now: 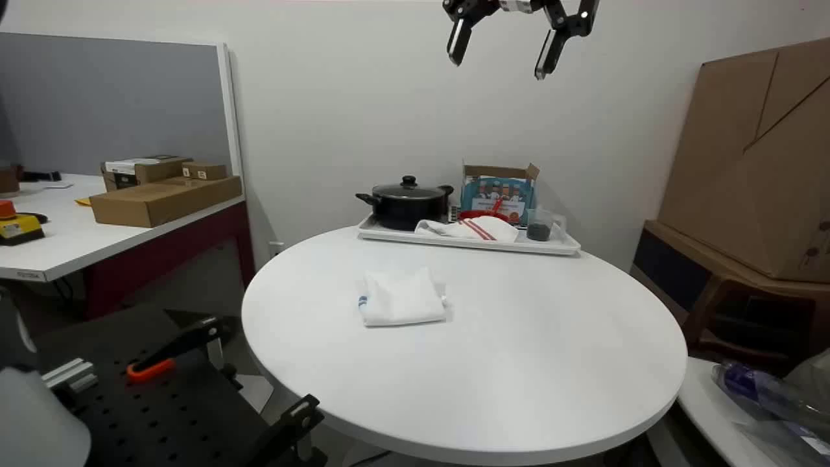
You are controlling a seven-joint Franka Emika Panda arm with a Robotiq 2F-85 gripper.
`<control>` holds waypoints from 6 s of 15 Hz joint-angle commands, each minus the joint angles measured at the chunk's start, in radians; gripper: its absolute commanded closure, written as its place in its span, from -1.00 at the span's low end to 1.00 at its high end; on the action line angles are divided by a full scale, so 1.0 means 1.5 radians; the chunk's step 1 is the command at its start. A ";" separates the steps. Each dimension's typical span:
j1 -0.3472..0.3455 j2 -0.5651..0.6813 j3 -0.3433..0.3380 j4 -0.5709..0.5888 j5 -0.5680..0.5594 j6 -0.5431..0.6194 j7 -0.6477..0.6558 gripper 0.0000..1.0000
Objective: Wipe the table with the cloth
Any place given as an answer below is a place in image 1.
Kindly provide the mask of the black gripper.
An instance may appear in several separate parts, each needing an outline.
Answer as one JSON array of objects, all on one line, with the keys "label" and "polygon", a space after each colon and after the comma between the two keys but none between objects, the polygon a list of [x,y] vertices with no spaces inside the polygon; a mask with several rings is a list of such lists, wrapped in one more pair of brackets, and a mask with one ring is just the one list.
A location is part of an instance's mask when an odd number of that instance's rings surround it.
[{"label": "black gripper", "polygon": [[535,63],[535,78],[543,82],[558,67],[558,61],[562,54],[565,34],[561,28],[576,36],[589,36],[598,12],[598,0],[579,0],[579,9],[574,13],[565,12],[562,0],[441,0],[441,9],[453,21],[447,43],[447,54],[453,65],[465,61],[473,26],[476,26],[482,18],[498,12],[502,13],[543,12],[553,26]]}]

